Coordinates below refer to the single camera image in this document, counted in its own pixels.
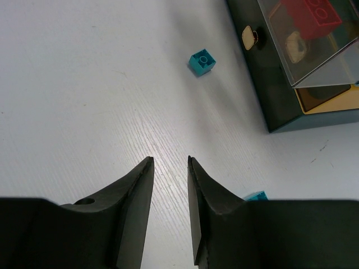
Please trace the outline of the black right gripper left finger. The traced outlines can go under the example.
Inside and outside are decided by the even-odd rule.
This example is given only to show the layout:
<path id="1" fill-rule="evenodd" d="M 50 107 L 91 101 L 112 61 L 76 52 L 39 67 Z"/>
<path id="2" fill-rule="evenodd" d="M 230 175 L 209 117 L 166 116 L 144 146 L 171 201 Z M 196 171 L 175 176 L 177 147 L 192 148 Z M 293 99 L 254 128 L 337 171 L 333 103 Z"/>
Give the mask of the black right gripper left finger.
<path id="1" fill-rule="evenodd" d="M 73 204 L 1 198 L 2 268 L 140 268 L 154 159 Z"/>

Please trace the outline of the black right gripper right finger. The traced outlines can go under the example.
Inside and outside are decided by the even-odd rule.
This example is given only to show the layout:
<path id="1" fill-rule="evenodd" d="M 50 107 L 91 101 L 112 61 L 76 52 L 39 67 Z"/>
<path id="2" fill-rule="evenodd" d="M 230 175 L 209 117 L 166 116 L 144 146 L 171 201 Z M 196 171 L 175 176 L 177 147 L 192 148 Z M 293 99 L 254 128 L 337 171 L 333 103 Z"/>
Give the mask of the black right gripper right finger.
<path id="1" fill-rule="evenodd" d="M 188 158 L 198 268 L 357 268 L 355 200 L 246 201 Z"/>

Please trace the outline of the long red lego brick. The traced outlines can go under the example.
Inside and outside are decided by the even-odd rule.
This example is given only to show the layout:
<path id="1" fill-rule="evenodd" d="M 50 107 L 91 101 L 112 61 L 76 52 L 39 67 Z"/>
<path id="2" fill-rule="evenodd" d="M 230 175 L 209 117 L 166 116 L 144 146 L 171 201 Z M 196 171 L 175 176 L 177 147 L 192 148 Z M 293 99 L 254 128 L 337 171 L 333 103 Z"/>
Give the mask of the long red lego brick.
<path id="1" fill-rule="evenodd" d="M 305 40 L 328 36 L 342 24 L 342 19 L 329 1 L 288 0 L 281 1 L 281 4 Z"/>

